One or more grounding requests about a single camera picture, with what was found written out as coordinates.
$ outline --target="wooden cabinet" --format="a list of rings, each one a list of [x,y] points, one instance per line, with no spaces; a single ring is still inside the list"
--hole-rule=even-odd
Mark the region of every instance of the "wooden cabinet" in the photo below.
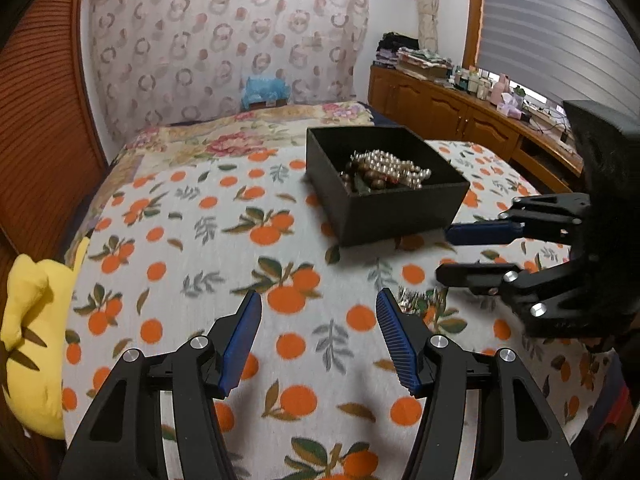
[[[372,70],[369,78],[369,105],[377,112],[388,117],[386,104],[393,99],[393,83],[391,70]]]
[[[469,108],[462,129],[462,140],[475,142],[509,160],[518,141],[518,133],[488,114]]]
[[[523,123],[464,92],[372,67],[369,105],[427,140],[467,140],[498,155],[542,192],[581,189],[582,161]]]
[[[391,103],[387,103],[387,117],[425,137],[428,113],[428,89],[418,80],[402,79],[394,86]]]
[[[428,119],[423,135],[425,139],[461,140],[463,119],[468,106],[453,96],[432,90],[426,106]]]

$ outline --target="bedspread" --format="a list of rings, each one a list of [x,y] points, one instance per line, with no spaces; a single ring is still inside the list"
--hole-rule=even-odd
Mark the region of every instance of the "bedspread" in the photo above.
[[[534,192],[481,146],[429,143],[472,183],[456,221],[494,218]],[[304,159],[300,146],[207,160],[126,185],[108,203],[68,318],[68,441],[125,349],[171,352],[233,313],[253,287],[262,294],[260,329],[240,385],[212,407],[237,475],[396,480],[424,403],[394,373],[377,292],[435,288],[441,262],[510,261],[535,272],[568,256],[567,247],[527,239],[454,248],[442,231],[340,248]],[[439,298],[423,313],[430,329],[468,350],[513,348],[572,440],[602,387],[606,357],[576,341],[525,336],[495,298],[453,289]],[[161,403],[169,478],[181,478],[171,394]],[[469,392],[459,479],[472,466],[477,405]]]
[[[93,197],[89,211],[65,255],[73,265],[78,243],[93,229],[102,210],[121,186],[142,184],[158,171],[225,156],[243,156],[267,148],[304,146],[306,129],[313,126],[372,124],[371,114],[359,102],[324,105],[287,105],[266,108],[191,124],[142,130],[124,146],[113,169]]]

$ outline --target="open box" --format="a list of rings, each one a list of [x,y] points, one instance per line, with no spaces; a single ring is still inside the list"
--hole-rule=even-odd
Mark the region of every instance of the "open box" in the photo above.
[[[430,168],[422,189],[369,194],[347,190],[340,172],[353,152],[383,150]],[[419,136],[400,126],[308,128],[306,172],[342,246],[354,246],[448,227],[469,182]]]

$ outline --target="plush toy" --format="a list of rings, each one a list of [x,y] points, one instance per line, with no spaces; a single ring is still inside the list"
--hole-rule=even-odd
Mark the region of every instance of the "plush toy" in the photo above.
[[[73,269],[52,260],[35,263],[18,256],[7,278],[0,341],[6,348],[0,367],[9,409],[29,430],[64,439],[62,359],[66,315],[89,238],[76,253]]]

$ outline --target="white wall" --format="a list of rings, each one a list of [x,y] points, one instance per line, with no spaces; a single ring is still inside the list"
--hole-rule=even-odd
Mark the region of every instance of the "white wall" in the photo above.
[[[359,101],[367,102],[369,69],[385,32],[418,37],[415,0],[369,0],[369,28],[353,70],[353,87]]]
[[[469,0],[440,0],[438,9],[438,50],[454,65],[462,64],[466,43]]]

